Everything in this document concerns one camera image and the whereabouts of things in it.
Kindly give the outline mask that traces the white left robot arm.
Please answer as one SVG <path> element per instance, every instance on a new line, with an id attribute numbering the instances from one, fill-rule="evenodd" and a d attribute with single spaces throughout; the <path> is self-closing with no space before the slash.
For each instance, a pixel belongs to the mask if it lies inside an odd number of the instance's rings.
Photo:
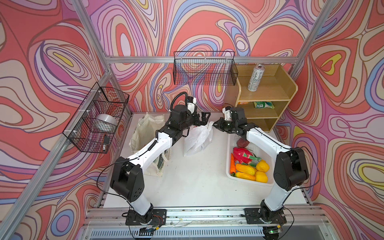
<path id="1" fill-rule="evenodd" d="M 137 215 L 151 217 L 153 205 L 143 195 L 144 171 L 157 157 L 184 137 L 185 130 L 205 126 L 210 116 L 210 112 L 192 114 L 189 110 L 170 113 L 169 119 L 162 128 L 156 131 L 153 140 L 130 157 L 119 157 L 116 160 L 110 188 L 123 197 Z"/>

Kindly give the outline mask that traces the yellow lemon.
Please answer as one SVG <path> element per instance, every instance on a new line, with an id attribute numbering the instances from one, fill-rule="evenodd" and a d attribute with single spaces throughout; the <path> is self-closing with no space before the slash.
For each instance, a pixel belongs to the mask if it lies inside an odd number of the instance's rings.
<path id="1" fill-rule="evenodd" d="M 262 171 L 257 171 L 255 174 L 255 181 L 260 183 L 267 183 L 268 182 L 268 176 L 266 173 Z"/>
<path id="2" fill-rule="evenodd" d="M 266 161 L 261 160 L 259 163 L 257 163 L 256 169 L 259 172 L 266 173 L 270 169 L 270 166 L 268 165 L 268 163 Z"/>

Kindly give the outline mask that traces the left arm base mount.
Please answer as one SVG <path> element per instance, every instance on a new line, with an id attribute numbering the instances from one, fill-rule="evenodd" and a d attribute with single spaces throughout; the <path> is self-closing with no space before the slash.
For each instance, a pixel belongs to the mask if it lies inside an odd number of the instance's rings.
<path id="1" fill-rule="evenodd" d="M 135 210 L 122 214 L 126 217 L 126 226 L 162 226 L 166 224 L 166 209 L 150 209 L 145 215 L 140 215 Z"/>

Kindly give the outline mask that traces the yellow lemon upper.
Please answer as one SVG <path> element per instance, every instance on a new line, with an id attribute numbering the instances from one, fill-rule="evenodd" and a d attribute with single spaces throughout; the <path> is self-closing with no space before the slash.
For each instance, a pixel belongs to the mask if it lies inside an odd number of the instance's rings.
<path id="1" fill-rule="evenodd" d="M 257 163 L 256 169 L 259 172 L 266 173 L 270 169 L 270 166 L 268 165 L 268 163 L 266 161 L 261 160 L 259 163 Z"/>

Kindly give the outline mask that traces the wooden shelf unit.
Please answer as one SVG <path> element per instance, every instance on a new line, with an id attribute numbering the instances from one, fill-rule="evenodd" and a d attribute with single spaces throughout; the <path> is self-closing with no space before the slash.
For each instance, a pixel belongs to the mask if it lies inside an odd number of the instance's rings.
<path id="1" fill-rule="evenodd" d="M 249 123 L 270 132 L 298 91 L 298 86 L 282 65 L 265 65 L 265 72 L 258 89 L 248 90 L 253 65 L 237 65 L 238 77 L 235 85 L 226 88 L 223 107 L 241 107 Z M 238 102 L 250 102 L 238 105 Z M 274 109 L 256 109 L 253 102 L 272 102 Z"/>

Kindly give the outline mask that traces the yellow squash lower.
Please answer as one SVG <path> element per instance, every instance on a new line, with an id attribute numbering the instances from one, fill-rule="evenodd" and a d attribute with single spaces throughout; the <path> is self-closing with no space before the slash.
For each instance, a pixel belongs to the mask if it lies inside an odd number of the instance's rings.
<path id="1" fill-rule="evenodd" d="M 235 177 L 239 178 L 239 179 L 249 180 L 249 181 L 255 181 L 256 180 L 256 176 L 242 173 L 242 172 L 236 172 Z"/>

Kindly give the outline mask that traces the cream canvas tote bag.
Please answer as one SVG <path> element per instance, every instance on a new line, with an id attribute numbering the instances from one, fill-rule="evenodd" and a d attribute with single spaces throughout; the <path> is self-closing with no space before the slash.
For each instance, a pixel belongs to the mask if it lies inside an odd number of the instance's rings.
<path id="1" fill-rule="evenodd" d="M 155 138 L 156 130 L 164 126 L 166 122 L 165 115 L 150 115 L 148 113 L 141 119 L 135 128 L 130 141 L 131 149 L 134 153 L 141 150 L 145 145 Z M 164 169 L 171 157 L 171 149 L 164 151 L 159 155 L 145 170 L 144 174 L 148 176 L 162 177 Z"/>

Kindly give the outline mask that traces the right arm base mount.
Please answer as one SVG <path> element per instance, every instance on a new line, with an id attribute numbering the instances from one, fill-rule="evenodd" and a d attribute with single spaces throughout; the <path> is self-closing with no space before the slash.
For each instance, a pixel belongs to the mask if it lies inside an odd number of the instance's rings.
<path id="1" fill-rule="evenodd" d="M 247 224 L 284 225 L 287 223 L 283 209 L 271 211 L 267 207 L 246 208 L 241 216 L 246 219 Z"/>

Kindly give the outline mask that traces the pink dragon fruit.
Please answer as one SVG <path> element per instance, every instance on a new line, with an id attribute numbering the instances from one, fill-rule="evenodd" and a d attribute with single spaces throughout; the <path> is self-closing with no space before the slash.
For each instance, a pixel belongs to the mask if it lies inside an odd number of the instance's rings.
<path id="1" fill-rule="evenodd" d="M 233 155 L 241 164 L 258 164 L 262 159 L 246 148 L 233 148 Z"/>

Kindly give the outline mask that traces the yellow squash upper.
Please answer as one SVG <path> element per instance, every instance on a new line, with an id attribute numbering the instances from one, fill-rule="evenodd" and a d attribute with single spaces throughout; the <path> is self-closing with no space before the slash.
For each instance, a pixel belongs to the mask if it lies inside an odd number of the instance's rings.
<path id="1" fill-rule="evenodd" d="M 235 168 L 238 172 L 254 176 L 256 174 L 256 169 L 249 165 L 236 164 Z"/>

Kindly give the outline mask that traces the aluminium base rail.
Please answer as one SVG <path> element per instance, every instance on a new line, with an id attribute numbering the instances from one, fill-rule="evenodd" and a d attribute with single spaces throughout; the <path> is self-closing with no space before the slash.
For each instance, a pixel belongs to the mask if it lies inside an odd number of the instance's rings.
<path id="1" fill-rule="evenodd" d="M 171 207 L 167 208 L 166 227 L 242 227 L 247 224 L 242 217 L 246 206 L 224 207 Z M 128 208 L 91 209 L 86 214 L 83 226 L 124 227 L 122 216 Z M 286 227 L 330 225 L 325 211 L 315 205 L 288 205 L 284 209 Z"/>

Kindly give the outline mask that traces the white plastic grocery bag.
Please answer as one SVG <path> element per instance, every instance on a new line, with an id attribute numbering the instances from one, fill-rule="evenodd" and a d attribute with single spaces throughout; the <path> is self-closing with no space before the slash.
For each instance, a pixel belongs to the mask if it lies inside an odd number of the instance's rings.
<path id="1" fill-rule="evenodd" d="M 192 156 L 203 151 L 213 140 L 213 124 L 211 121 L 205 126 L 193 127 L 184 141 L 184 157 Z"/>

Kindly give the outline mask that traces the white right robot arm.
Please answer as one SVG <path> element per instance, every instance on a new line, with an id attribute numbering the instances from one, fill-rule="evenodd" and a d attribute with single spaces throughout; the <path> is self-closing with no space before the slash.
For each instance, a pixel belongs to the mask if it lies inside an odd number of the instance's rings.
<path id="1" fill-rule="evenodd" d="M 262 206 L 269 211 L 281 210 L 291 192 L 309 178 L 306 156 L 301 148 L 291 148 L 270 138 L 261 128 L 247 123 L 246 120 L 226 121 L 220 118 L 214 122 L 213 127 L 228 134 L 237 134 L 259 147 L 275 161 L 275 183 L 269 195 L 262 201 Z"/>

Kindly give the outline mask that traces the orange carrot left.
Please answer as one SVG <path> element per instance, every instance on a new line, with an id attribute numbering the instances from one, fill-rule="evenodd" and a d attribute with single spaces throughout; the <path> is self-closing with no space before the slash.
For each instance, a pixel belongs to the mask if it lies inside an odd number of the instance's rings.
<path id="1" fill-rule="evenodd" d="M 229 173 L 231 176 L 234 176 L 236 174 L 236 164 L 235 164 L 235 157 L 234 155 L 231 153 L 231 160 L 230 160 L 230 170 L 229 170 Z"/>

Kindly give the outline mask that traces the green snack packet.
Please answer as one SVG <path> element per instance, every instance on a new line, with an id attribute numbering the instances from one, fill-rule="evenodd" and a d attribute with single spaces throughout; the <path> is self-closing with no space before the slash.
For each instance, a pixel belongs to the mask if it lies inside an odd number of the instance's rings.
<path id="1" fill-rule="evenodd" d="M 272 102 L 253 102 L 256 109 L 274 109 L 275 106 Z"/>

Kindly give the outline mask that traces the white plastic produce basket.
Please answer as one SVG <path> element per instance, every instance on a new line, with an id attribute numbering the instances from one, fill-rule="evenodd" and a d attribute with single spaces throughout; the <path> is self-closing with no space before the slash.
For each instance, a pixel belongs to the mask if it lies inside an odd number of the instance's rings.
<path id="1" fill-rule="evenodd" d="M 270 169 L 266 172 L 266 176 L 268 177 L 268 181 L 266 183 L 252 181 L 248 179 L 237 178 L 235 174 L 231 174 L 231 154 L 234 155 L 233 150 L 237 147 L 237 141 L 240 139 L 237 135 L 229 135 L 228 136 L 228 150 L 227 150 L 227 163 L 226 163 L 226 175 L 229 179 L 238 181 L 241 183 L 252 184 L 256 186 L 263 187 L 272 187 L 275 183 L 273 179 L 273 169 L 275 167 L 275 157 L 272 158 L 267 152 L 264 151 L 265 148 L 260 148 L 259 145 L 255 145 L 254 143 L 250 143 L 246 149 L 251 153 L 255 154 L 256 157 L 261 158 L 261 160 L 265 161 Z"/>

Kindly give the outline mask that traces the dark red passion fruit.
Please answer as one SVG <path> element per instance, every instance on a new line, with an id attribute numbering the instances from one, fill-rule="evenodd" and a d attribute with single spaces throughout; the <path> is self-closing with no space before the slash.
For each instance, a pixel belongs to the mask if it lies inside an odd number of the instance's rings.
<path id="1" fill-rule="evenodd" d="M 245 140 L 243 138 L 240 138 L 238 141 L 237 141 L 237 147 L 238 148 L 247 148 L 247 146 L 250 144 L 250 142 L 248 140 Z"/>

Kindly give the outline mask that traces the yellow squash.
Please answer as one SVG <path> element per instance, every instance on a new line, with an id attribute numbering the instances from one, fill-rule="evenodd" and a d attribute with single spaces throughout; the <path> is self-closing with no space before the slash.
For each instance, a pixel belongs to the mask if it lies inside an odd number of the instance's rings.
<path id="1" fill-rule="evenodd" d="M 256 174 L 256 169 L 249 165 L 236 164 L 235 168 L 238 172 L 254 176 Z"/>
<path id="2" fill-rule="evenodd" d="M 239 179 L 249 180 L 249 181 L 255 181 L 256 180 L 256 176 L 242 173 L 242 172 L 236 172 L 235 177 L 239 178 Z"/>

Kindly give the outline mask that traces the silver tape roll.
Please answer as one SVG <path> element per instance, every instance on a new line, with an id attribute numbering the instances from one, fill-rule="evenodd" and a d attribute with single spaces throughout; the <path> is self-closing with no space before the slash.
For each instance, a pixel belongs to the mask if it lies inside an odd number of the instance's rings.
<path id="1" fill-rule="evenodd" d="M 116 118 L 108 114 L 99 114 L 95 120 L 95 128 L 101 133 L 113 133 L 117 125 Z"/>

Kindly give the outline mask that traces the yellow lemon lower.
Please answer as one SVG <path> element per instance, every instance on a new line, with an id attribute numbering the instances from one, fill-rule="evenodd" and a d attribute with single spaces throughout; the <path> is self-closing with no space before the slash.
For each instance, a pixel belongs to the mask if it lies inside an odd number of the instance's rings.
<path id="1" fill-rule="evenodd" d="M 255 181 L 260 183 L 267 183 L 268 182 L 268 176 L 266 173 L 262 171 L 257 171 L 255 174 Z"/>

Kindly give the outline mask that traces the silver drink can right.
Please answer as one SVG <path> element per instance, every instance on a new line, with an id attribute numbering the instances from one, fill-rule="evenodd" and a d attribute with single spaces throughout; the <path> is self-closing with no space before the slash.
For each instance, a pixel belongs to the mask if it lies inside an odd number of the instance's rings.
<path id="1" fill-rule="evenodd" d="M 264 72 L 265 72 L 265 66 L 264 65 L 258 64 L 254 67 L 253 73 L 250 77 L 250 81 L 248 84 L 248 90 L 249 91 L 255 92 L 258 89 L 259 84 L 261 82 L 261 79 L 264 75 Z"/>

